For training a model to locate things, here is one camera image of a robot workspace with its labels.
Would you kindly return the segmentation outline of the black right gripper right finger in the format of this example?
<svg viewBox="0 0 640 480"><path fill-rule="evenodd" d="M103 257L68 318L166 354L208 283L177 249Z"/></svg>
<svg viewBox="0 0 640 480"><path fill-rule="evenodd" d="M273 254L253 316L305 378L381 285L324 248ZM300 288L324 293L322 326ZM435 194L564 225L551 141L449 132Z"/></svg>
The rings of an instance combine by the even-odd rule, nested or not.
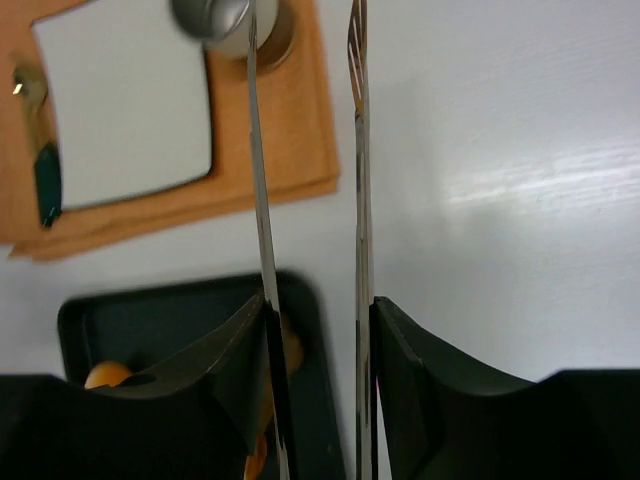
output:
<svg viewBox="0 0 640 480"><path fill-rule="evenodd" d="M491 367L379 297L376 369L396 479L635 479L639 373Z"/></svg>

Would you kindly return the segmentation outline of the stainless steel tongs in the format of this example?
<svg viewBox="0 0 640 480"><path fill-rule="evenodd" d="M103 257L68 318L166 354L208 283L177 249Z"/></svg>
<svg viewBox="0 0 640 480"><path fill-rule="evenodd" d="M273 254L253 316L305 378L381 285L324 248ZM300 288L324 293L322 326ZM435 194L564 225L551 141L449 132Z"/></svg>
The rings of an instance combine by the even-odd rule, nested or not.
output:
<svg viewBox="0 0 640 480"><path fill-rule="evenodd" d="M263 312L274 400L277 459L280 477L296 479L298 469L257 95L257 15L254 1L248 3L247 12L249 140L263 281ZM349 18L347 55L355 107L356 136L356 477L377 479L379 468L375 328L372 313L374 294L367 20L367 3L354 1Z"/></svg>

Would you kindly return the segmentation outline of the seeded bread slice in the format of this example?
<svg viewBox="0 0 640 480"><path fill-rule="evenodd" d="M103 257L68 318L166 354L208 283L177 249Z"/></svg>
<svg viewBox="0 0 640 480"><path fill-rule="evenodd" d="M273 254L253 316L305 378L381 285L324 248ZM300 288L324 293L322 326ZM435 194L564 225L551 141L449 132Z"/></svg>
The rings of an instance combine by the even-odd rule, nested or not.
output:
<svg viewBox="0 0 640 480"><path fill-rule="evenodd" d="M257 480L266 463L268 454L268 444L266 434L261 433L256 436L254 454L248 456L245 463L244 480Z"/></svg>

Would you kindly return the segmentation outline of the brown chocolate croissant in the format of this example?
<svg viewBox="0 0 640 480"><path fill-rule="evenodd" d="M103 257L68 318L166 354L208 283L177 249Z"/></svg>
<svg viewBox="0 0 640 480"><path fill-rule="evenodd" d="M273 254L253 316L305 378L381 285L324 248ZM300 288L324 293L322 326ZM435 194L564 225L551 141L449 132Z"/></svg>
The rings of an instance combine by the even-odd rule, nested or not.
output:
<svg viewBox="0 0 640 480"><path fill-rule="evenodd" d="M283 347L286 361L287 379L300 368L304 360L304 348L299 335L293 330L291 321L286 313L281 314ZM270 370L265 373L265 388L261 404L258 435L263 435L274 415L273 392Z"/></svg>

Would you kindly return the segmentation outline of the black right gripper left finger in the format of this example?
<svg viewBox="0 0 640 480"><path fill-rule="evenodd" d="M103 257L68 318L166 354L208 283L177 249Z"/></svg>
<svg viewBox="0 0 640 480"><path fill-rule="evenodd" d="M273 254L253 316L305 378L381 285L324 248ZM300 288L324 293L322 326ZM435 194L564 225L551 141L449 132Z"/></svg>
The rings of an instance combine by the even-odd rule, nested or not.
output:
<svg viewBox="0 0 640 480"><path fill-rule="evenodd" d="M116 387L1 379L5 479L239 479L265 383L263 296Z"/></svg>

